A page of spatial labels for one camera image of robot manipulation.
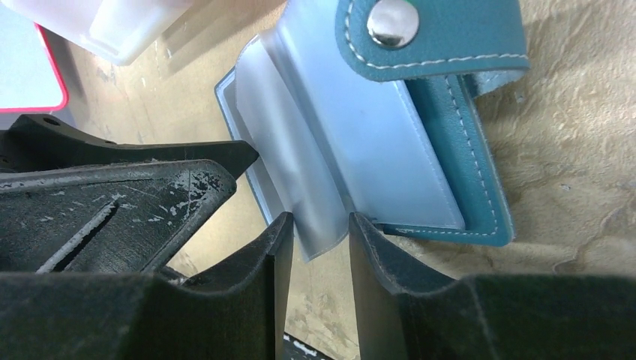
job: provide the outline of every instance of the beige textured surface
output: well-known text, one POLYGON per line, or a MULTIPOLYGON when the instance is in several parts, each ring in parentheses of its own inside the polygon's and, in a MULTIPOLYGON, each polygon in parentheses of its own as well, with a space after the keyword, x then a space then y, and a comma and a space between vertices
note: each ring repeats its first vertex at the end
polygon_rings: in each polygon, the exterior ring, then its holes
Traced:
MULTIPOLYGON (((78 127, 117 143, 229 139, 214 86, 282 0, 203 0, 129 67, 56 50, 78 127)), ((503 248, 395 241, 452 276, 636 273, 636 1, 522 0, 532 70, 479 99, 518 237, 503 248)), ((245 178, 171 262, 206 269, 264 223, 245 178)), ((295 255, 286 330, 336 359, 358 356, 347 242, 295 255)))

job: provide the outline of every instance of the metal snap button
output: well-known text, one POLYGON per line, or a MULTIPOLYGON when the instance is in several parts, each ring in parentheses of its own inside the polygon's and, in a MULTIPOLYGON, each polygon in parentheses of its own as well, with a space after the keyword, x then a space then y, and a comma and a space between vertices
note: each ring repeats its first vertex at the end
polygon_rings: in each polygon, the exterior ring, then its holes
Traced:
POLYGON ((416 36, 419 14, 408 1, 379 0, 371 9, 367 29, 377 44, 399 49, 416 36))

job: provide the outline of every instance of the teal leather card holder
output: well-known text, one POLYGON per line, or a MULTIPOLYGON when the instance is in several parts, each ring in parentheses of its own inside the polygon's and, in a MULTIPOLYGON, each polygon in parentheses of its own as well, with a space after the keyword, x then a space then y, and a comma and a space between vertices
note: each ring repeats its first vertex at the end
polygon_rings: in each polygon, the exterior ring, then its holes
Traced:
POLYGON ((265 221, 293 212, 307 261, 350 212, 415 239, 515 236, 473 99, 529 67, 519 5, 409 3, 418 31, 389 49, 368 30, 377 1, 289 0, 215 89, 232 138, 260 153, 247 179, 265 221))
POLYGON ((464 229, 383 224, 385 233, 502 246, 512 216, 473 98, 529 68, 517 0, 412 0, 419 28, 400 49, 374 42, 367 22, 376 0, 340 0, 335 34, 345 62, 374 81, 406 80, 465 222, 464 229))

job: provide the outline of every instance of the white stitching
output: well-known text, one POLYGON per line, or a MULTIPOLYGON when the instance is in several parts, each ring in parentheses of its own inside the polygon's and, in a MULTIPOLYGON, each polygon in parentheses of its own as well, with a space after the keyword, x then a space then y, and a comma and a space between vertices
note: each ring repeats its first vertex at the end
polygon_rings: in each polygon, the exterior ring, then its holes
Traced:
POLYGON ((427 61, 420 61, 420 62, 412 62, 410 64, 376 65, 376 64, 373 64, 373 63, 367 61, 367 59, 365 59, 362 55, 360 55, 360 53, 358 52, 356 47, 353 46, 353 42, 351 41, 351 35, 349 33, 349 27, 350 27, 350 17, 351 17, 351 12, 353 10, 353 3, 354 2, 356 2, 356 0, 351 0, 350 1, 349 9, 347 10, 346 16, 344 17, 344 26, 345 26, 344 37, 346 39, 347 44, 349 45, 349 48, 353 52, 353 55, 355 55, 355 57, 360 62, 363 62, 368 67, 375 68, 377 70, 412 68, 414 66, 435 65, 435 64, 442 64, 442 63, 445 63, 445 62, 465 62, 465 61, 468 61, 468 60, 479 60, 479 59, 494 59, 494 58, 496 58, 496 59, 503 59, 503 58, 528 59, 528 56, 524 55, 524 54, 508 54, 508 53, 506 53, 506 54, 487 54, 487 55, 466 56, 466 57, 463 57, 463 58, 440 58, 440 59, 437 59, 437 60, 427 60, 427 61))
POLYGON ((481 181, 481 187, 484 189, 484 195, 488 200, 488 205, 490 206, 490 213, 493 215, 494 220, 494 230, 490 234, 482 234, 476 232, 455 232, 455 231, 437 231, 437 230, 415 230, 415 229, 395 229, 395 231, 401 233, 429 233, 429 234, 449 234, 449 235, 462 235, 462 236, 493 236, 497 234, 497 230, 499 229, 499 224, 497 223, 497 216, 495 215, 495 209, 493 207, 493 201, 491 200, 490 194, 488 194, 488 189, 486 188, 486 181, 484 180, 484 176, 482 175, 482 169, 479 167, 479 162, 477 161, 477 157, 475 156, 475 150, 473 149, 473 144, 470 143, 470 137, 468 136, 468 132, 466 131, 466 126, 464 125, 464 117, 461 115, 459 111, 459 106, 457 105, 457 101, 455 100, 455 96, 453 95, 453 91, 451 89, 451 83, 449 82, 449 77, 444 76, 444 81, 446 82, 446 88, 448 89, 448 94, 451 95, 451 100, 453 101, 453 107, 455 108, 455 112, 459 117, 459 123, 461 124, 461 129, 463 134, 466 136, 466 142, 468 143, 468 147, 470 148, 470 154, 472 155, 472 159, 475 161, 475 169, 477 170, 477 174, 479 175, 479 180, 481 181))

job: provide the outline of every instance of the leather flap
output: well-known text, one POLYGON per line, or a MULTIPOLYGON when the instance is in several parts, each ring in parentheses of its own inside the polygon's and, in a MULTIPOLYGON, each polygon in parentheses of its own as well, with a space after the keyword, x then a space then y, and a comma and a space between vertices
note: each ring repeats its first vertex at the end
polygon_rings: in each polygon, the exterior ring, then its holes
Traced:
POLYGON ((420 25, 415 38, 402 49, 384 48, 368 34, 367 21, 376 2, 340 0, 335 26, 340 54, 370 80, 530 66, 518 0, 410 0, 420 25))
POLYGON ((384 224, 382 230, 419 239, 508 244, 515 227, 466 81, 462 76, 431 76, 406 85, 466 227, 384 224))

